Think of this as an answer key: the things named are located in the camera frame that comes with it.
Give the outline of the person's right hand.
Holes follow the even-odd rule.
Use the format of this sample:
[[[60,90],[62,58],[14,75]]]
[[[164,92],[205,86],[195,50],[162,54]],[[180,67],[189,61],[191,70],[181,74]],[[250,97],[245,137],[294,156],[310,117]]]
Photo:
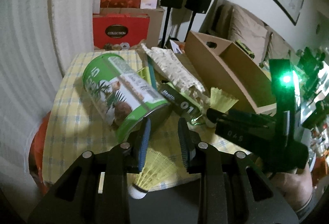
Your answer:
[[[266,176],[295,212],[304,209],[311,201],[313,185],[308,163],[295,174],[268,173]]]

